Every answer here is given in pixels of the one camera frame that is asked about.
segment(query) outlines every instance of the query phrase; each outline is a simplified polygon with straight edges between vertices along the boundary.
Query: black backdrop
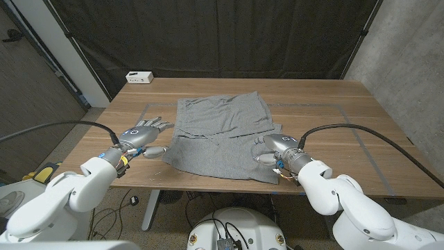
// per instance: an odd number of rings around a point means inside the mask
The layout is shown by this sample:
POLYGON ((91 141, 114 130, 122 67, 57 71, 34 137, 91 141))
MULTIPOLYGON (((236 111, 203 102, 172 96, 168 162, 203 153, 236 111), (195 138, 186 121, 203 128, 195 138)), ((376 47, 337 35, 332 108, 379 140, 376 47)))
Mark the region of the black backdrop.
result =
POLYGON ((339 78, 377 0, 52 0, 114 97, 156 77, 339 78))

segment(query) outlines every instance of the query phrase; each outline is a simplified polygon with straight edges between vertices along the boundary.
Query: gray cloth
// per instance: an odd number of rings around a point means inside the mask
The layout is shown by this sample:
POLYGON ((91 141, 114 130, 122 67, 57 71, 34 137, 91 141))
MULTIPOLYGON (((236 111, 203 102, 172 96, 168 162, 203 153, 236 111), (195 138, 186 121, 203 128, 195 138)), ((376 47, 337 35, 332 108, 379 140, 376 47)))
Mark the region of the gray cloth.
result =
POLYGON ((261 135, 281 130, 257 92, 180 99, 173 142, 163 161, 193 174, 278 184, 272 167, 253 160, 254 156, 272 152, 253 142, 261 135))

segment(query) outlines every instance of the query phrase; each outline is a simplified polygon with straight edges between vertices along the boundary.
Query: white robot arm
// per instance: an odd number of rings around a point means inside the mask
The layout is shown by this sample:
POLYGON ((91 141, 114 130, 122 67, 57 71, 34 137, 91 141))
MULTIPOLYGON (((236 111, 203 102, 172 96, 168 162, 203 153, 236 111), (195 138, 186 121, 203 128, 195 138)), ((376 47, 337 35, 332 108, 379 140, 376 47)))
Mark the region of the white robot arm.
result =
MULTIPOLYGON (((288 135, 266 135, 256 140, 275 151, 274 163, 283 160, 297 175, 313 209, 322 215, 343 213, 333 226, 336 241, 344 249, 420 249, 444 241, 444 235, 393 218, 378 203, 364 195, 353 178, 332 177, 332 169, 298 148, 288 135)), ((269 156, 255 160, 267 165, 269 156)))
MULTIPOLYGON (((69 240, 78 222, 89 219, 89 211, 102 201, 115 178, 129 168, 128 162, 139 156, 161 156, 164 147, 147 147, 173 124, 161 117, 143 120, 119 138, 105 153, 83 163, 83 174, 65 172, 55 177, 40 196, 23 205, 8 221, 0 242, 39 242, 69 240)), ((86 231, 76 240, 86 240, 86 231)))

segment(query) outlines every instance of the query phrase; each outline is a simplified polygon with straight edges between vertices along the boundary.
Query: table top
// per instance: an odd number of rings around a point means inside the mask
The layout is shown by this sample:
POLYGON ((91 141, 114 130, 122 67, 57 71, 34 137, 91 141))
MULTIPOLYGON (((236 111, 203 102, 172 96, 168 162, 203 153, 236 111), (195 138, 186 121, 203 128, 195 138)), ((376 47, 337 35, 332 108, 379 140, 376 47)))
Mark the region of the table top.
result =
MULTIPOLYGON (((177 100, 258 91, 282 132, 299 138, 316 126, 346 123, 367 126, 406 149, 432 173, 436 170, 359 81, 155 78, 151 84, 126 84, 97 119, 117 134, 141 119, 162 116, 176 121, 177 100)), ((151 146, 169 145, 173 129, 161 133, 151 146)), ((91 127, 56 174, 74 171, 111 145, 109 135, 91 127)), ((319 131, 307 138, 305 151, 333 169, 333 177, 353 177, 371 197, 442 199, 443 189, 396 149, 374 135, 351 128, 319 131)), ((158 159, 135 158, 113 187, 208 192, 304 194, 302 187, 280 178, 279 185, 254 180, 230 180, 182 172, 158 159)))

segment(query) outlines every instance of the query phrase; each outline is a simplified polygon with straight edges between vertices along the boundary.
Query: concrete wall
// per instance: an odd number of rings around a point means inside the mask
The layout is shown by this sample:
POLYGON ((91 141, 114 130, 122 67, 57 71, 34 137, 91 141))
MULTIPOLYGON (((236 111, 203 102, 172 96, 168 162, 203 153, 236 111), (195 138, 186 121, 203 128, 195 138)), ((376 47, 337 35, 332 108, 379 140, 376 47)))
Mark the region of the concrete wall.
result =
POLYGON ((444 175, 444 1, 384 0, 345 79, 360 80, 444 175))

